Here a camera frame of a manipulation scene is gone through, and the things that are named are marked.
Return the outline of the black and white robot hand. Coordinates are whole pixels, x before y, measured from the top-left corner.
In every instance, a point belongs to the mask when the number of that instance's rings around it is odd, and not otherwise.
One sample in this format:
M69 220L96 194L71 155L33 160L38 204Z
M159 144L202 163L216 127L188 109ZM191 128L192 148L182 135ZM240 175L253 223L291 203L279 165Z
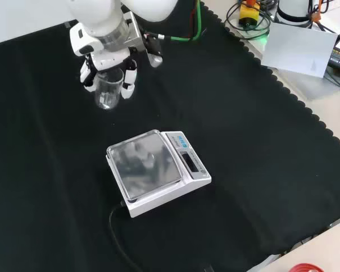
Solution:
M119 68L121 96L128 99L135 90L137 63L133 54L145 51L152 67L162 64L160 41L163 35L145 32L135 20L122 19L110 33L101 37L91 36L82 23L70 29L70 42L75 55L85 58L80 68L80 82L87 91L99 90L99 80Z

